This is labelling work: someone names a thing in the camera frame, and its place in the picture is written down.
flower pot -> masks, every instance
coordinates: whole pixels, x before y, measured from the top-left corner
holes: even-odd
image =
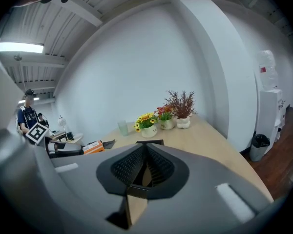
[[[157,128],[155,125],[152,125],[148,128],[141,129],[141,135],[143,138],[152,138],[157,134]]]
[[[169,120],[160,120],[160,125],[161,125],[161,129],[170,130],[174,128],[175,123],[173,119],[171,118]]]
[[[177,127],[178,128],[189,128],[190,126],[190,117],[188,116],[187,118],[185,119],[177,119]]]

desk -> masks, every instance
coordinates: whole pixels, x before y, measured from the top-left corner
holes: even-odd
[[[68,141],[67,143],[77,143],[79,140],[81,140],[83,138],[83,134],[75,134],[73,136],[74,140]]]
[[[52,138],[53,140],[56,140],[57,137],[60,137],[61,135],[65,134],[65,131],[57,131],[54,133],[53,136],[51,136],[50,138]]]
[[[175,127],[171,130],[162,130],[160,126],[157,126],[157,135],[149,138],[149,140],[163,139],[165,146],[217,160],[252,183],[269,201],[273,202],[271,194],[254,169],[220,133],[197,115],[193,115],[190,121],[191,125],[188,129],[178,129]],[[112,149],[115,149],[134,144],[138,140],[148,140],[143,138],[141,133],[135,132],[133,123],[128,124],[128,131],[128,136],[122,136],[120,131],[115,129],[105,136],[102,141],[115,139],[115,144],[112,147]]]

person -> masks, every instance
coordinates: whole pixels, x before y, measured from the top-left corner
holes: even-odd
[[[42,113],[39,113],[38,114],[38,118],[39,118],[39,123],[42,125],[42,126],[46,126],[47,128],[49,128],[49,123],[48,123],[48,121],[47,120],[44,120],[43,118],[42,118]]]
[[[37,113],[35,109],[31,107],[34,104],[35,97],[37,97],[37,95],[33,90],[26,90],[25,104],[18,110],[17,121],[23,135],[27,134],[29,129],[38,122]]]

fluorescent light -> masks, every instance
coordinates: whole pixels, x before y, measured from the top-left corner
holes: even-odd
[[[21,103],[25,103],[25,100],[20,100],[19,104],[21,104]]]
[[[2,51],[42,53],[43,45],[18,42],[0,42],[0,52]]]

glass cup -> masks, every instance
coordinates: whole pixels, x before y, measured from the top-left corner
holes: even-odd
[[[121,120],[117,122],[119,131],[121,131],[122,136],[127,136],[128,135],[128,127],[127,123],[125,120]]]

